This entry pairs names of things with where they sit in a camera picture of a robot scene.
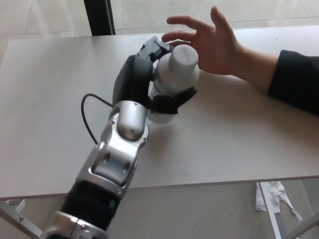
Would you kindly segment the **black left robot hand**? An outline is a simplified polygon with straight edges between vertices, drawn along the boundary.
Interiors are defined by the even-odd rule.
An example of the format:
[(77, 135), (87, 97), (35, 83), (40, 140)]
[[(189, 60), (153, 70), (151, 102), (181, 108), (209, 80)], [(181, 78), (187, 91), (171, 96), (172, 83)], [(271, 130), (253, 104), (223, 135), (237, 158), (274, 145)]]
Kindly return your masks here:
[(114, 83), (112, 103), (136, 102), (151, 113), (175, 115), (197, 93), (197, 52), (152, 37), (127, 58)]

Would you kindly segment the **bare person hand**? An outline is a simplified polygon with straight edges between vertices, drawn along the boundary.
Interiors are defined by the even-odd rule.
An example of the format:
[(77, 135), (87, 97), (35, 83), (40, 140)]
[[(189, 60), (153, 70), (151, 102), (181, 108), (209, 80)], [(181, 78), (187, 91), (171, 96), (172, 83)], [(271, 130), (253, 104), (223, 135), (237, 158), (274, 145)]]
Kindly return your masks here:
[(242, 46), (216, 6), (212, 7), (210, 17), (212, 24), (189, 15), (170, 16), (166, 20), (168, 24), (184, 25), (192, 31), (172, 30), (165, 33), (161, 40), (174, 47), (188, 45), (194, 48), (198, 54), (199, 68), (207, 73), (234, 76)]

